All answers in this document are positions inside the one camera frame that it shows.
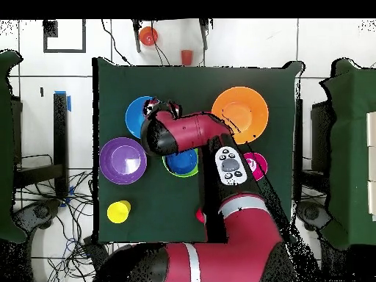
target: dark green table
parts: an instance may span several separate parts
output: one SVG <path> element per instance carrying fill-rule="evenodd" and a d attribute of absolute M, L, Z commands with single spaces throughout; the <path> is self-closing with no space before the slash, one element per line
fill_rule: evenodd
<path fill-rule="evenodd" d="M 252 142 L 252 149 L 267 160 L 267 176 L 290 216 L 292 195 L 292 145 L 295 113 L 295 77 L 302 63 L 284 68 L 183 68 L 116 66 L 95 59 L 94 81 L 99 90 L 99 148 L 116 137 L 133 137 L 124 123 L 128 105 L 144 95 L 163 101 L 174 100 L 183 114 L 210 111 L 217 96 L 230 87 L 245 86 L 259 92 L 267 102 L 270 116 L 264 133 Z M 264 180 L 260 180 L 261 190 Z M 145 174 L 133 184 L 117 185 L 101 172 L 98 177 L 98 239 L 101 242 L 202 242 L 203 224 L 195 219 L 200 206 L 198 175 L 177 178 L 169 174 L 161 158 L 148 156 Z M 127 221 L 114 224 L 106 215 L 118 200 L 131 203 Z"/>

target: purple bowl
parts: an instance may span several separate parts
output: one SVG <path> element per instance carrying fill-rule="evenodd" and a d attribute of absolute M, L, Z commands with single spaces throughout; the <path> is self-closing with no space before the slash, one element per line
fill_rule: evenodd
<path fill-rule="evenodd" d="M 146 170 L 146 153 L 135 140 L 118 137 L 110 140 L 101 150 L 99 166 L 112 183 L 134 183 Z"/>

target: orange bowl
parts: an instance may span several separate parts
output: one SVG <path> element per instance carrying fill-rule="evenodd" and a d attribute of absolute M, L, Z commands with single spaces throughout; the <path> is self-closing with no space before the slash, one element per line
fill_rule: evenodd
<path fill-rule="evenodd" d="M 222 119 L 234 131 L 237 144 L 252 142 L 267 127 L 267 103 L 249 87 L 232 87 L 215 100 L 211 113 Z"/>
<path fill-rule="evenodd" d="M 140 31 L 140 41 L 145 44 L 146 46 L 152 46 L 154 44 L 154 41 L 158 39 L 158 33 L 156 32 L 156 29 L 153 27 L 153 37 L 151 36 L 151 27 L 147 26 L 141 29 Z"/>

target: orange cup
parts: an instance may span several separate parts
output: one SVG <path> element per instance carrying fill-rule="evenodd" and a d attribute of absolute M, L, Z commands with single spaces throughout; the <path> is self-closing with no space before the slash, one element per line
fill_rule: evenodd
<path fill-rule="evenodd" d="M 185 66 L 190 66 L 192 64 L 193 51 L 192 50 L 181 50 L 181 63 Z"/>

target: green bowl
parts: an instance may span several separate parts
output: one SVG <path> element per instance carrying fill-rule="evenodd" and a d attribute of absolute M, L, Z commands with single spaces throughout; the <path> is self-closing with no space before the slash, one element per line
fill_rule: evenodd
<path fill-rule="evenodd" d="M 197 154 L 197 158 L 198 158 L 198 149 L 197 149 L 197 148 L 195 149 L 195 152 L 196 152 L 196 154 Z M 190 172 L 188 172 L 188 173 L 185 173 L 185 174 L 181 174 L 181 175 L 179 175 L 179 174 L 175 174 L 175 173 L 171 172 L 171 171 L 168 169 L 168 167 L 167 167 L 167 165 L 166 165 L 165 157 L 162 157 L 162 161 L 163 161 L 163 165 L 164 165 L 164 167 L 166 168 L 166 170 L 167 170 L 168 172 L 170 172 L 172 175 L 176 176 L 176 177 L 190 177 L 190 176 L 194 176 L 194 174 L 197 174 L 197 172 L 198 172 L 198 161 L 197 161 L 197 163 L 196 163 L 195 168 L 194 168 L 192 171 L 190 171 Z"/>

